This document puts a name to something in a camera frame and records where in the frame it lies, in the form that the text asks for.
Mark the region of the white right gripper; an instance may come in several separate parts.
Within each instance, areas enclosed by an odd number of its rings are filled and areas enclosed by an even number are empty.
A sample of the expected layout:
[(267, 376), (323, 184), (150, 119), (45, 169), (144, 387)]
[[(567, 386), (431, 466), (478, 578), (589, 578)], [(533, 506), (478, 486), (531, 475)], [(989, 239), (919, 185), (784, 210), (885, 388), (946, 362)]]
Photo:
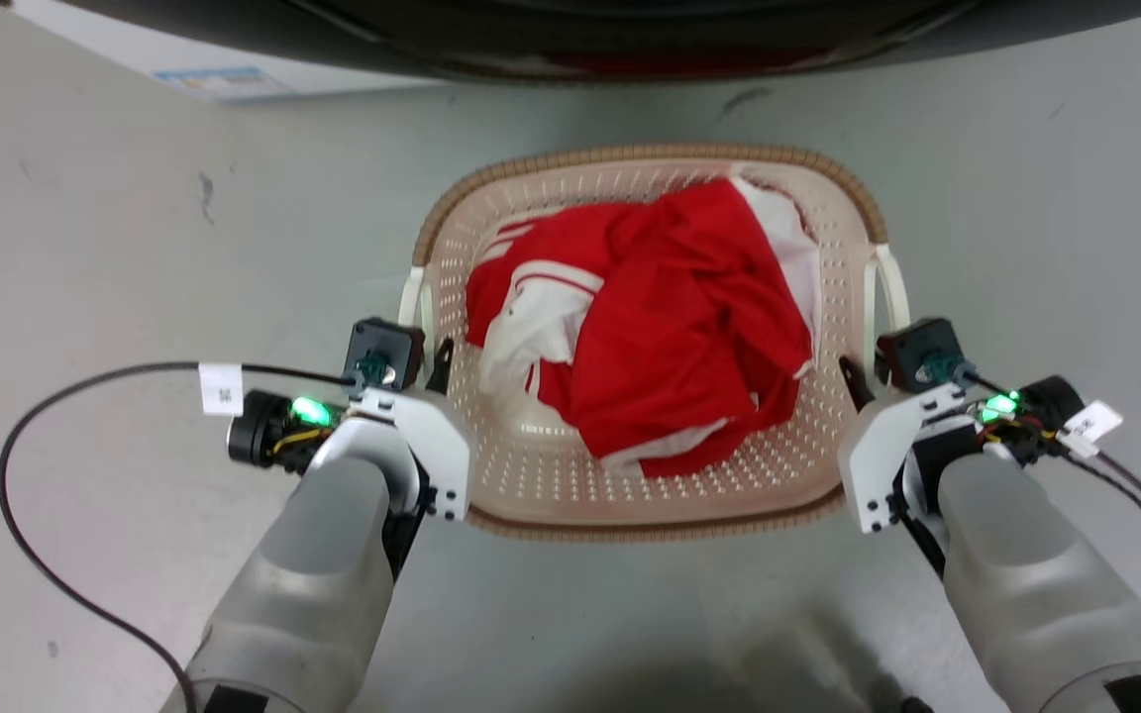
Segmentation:
[(839, 370), (859, 412), (839, 443), (839, 473), (857, 528), (868, 534), (890, 525), (887, 499), (901, 475), (903, 499), (914, 515), (926, 513), (926, 495), (913, 447), (939, 434), (970, 426), (968, 392), (938, 384), (926, 392), (889, 391), (879, 400), (861, 363), (839, 356)]

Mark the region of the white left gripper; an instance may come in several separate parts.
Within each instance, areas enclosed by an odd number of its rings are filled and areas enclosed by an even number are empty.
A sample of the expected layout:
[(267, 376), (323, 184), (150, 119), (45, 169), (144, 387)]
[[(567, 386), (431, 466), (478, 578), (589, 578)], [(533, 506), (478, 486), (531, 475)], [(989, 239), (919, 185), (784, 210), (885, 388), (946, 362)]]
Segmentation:
[(456, 342), (444, 338), (432, 356), (426, 389), (388, 392), (369, 388), (353, 398), (350, 414), (374, 418), (390, 426), (406, 443), (408, 455), (424, 468), (427, 481), (438, 491), (436, 513), (462, 522), (469, 513), (478, 470), (478, 438), (467, 419), (445, 396), (450, 391)]

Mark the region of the beige plastic laundry basket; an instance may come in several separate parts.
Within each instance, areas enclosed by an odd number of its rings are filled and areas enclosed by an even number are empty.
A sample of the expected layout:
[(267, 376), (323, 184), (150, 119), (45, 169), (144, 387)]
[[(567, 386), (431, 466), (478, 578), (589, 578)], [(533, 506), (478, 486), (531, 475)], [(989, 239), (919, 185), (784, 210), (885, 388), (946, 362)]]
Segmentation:
[[(578, 204), (644, 202), (726, 175), (786, 194), (820, 249), (818, 368), (787, 423), (697, 473), (647, 479), (607, 472), (539, 403), (478, 392), (464, 290), (503, 225)], [(467, 522), (497, 536), (572, 542), (741, 536), (844, 513), (837, 447), (857, 410), (839, 360), (871, 368), (879, 317), (904, 329), (911, 311), (882, 209), (859, 176), (816, 151), (733, 144), (567, 151), (482, 168), (427, 214), (398, 310), (403, 324), (424, 330), (427, 347), (456, 342), (448, 396), (479, 441)]]

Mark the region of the red and white garment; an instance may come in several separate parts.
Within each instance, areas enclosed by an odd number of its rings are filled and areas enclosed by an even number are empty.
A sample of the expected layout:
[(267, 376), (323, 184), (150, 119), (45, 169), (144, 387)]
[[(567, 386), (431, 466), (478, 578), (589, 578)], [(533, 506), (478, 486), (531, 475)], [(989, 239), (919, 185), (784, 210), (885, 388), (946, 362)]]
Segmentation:
[(504, 222), (466, 283), (479, 391), (553, 410), (610, 472), (697, 472), (792, 418), (820, 267), (793, 198), (744, 177)]

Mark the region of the blue washing machine sticker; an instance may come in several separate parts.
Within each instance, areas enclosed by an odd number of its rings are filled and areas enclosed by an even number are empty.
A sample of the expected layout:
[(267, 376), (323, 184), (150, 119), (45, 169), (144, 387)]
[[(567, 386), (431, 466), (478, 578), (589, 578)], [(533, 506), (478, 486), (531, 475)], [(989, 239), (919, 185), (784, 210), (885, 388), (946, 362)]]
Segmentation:
[(203, 102), (253, 102), (296, 91), (256, 66), (218, 68), (172, 68), (157, 71), (154, 78), (163, 86)]

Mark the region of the white washing machine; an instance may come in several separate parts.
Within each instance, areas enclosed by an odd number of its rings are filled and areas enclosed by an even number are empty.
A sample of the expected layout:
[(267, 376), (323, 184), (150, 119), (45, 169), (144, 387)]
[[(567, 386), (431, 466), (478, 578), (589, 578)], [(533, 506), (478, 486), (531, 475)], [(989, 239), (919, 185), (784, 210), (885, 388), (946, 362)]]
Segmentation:
[[(218, 68), (256, 66), (291, 87), (291, 96), (276, 96), (253, 102), (293, 99), (299, 96), (335, 94), (375, 94), (375, 91), (438, 86), (435, 78), (399, 76), (393, 73), (339, 68), (325, 64), (291, 60), (259, 52), (245, 52), (218, 44), (205, 44), (191, 38), (168, 35), (156, 29), (141, 29), (98, 13), (78, 9), (60, 0), (10, 0), (10, 13), (23, 21), (46, 29), (72, 44), (131, 68), (143, 76), (154, 78), (157, 71), (172, 68)], [(205, 102), (238, 104), (248, 102)]]

